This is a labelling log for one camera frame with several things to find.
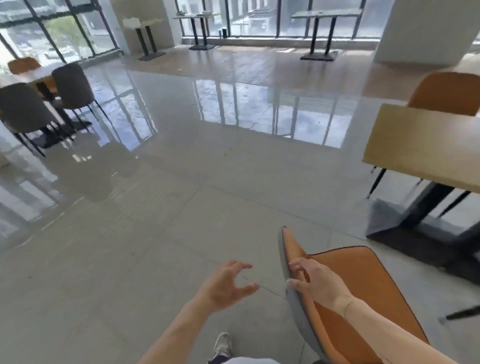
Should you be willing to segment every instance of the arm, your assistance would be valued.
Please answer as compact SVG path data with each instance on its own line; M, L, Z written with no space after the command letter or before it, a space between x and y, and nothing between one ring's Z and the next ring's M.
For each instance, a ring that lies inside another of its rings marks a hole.
M310 283L289 279L287 284L343 316L385 364L456 364L353 297L341 277L327 266L300 258L290 268L306 271Z
M236 260L230 260L218 267L138 364L186 363L193 343L209 316L254 294L260 288L257 283L235 287L237 274L242 269L251 267L251 264Z

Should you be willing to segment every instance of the sneaker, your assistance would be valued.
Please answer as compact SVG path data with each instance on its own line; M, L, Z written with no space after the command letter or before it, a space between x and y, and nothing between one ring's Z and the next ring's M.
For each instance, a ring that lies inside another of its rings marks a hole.
M233 356L232 352L232 341L230 340L230 335L228 332L222 332L216 339L215 346L213 347L213 357L219 355L226 356L231 358Z

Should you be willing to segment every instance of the orange chair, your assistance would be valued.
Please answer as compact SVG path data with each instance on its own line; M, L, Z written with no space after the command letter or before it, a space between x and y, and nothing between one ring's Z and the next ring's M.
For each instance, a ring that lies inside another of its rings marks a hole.
M407 106L409 108L475 116L480 109L480 76L460 72L431 73L417 86ZM385 172L385 168L380 171L367 198L377 188Z
M308 255L286 227L278 234L278 247L286 279L309 281L291 272L288 263L304 257L325 264L338 274L355 297L428 344L412 310L375 253L366 246L351 246ZM287 300L300 334L324 363L382 364L358 332L340 315L287 287Z
M7 64L10 72L13 74L21 74L41 67L40 63L38 63L38 61L32 57L18 58L8 62ZM45 78L43 82L47 85L51 93L58 93L57 85L55 84L52 76Z

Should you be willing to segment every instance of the tree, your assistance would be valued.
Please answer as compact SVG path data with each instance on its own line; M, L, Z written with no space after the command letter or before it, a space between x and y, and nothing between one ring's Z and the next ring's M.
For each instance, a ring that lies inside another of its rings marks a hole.
M73 16L49 20L45 27L59 46L72 46L75 52L82 56L80 47L85 47L86 42Z

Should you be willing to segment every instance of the left hand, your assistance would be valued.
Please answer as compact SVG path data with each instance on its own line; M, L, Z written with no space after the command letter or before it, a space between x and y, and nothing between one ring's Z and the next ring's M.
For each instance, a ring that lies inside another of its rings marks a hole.
M254 294L260 288L258 283L248 283L243 287L235 286L237 274L242 269L251 267L250 263L242 263L234 259L222 264L203 282L194 299L213 313L224 310Z

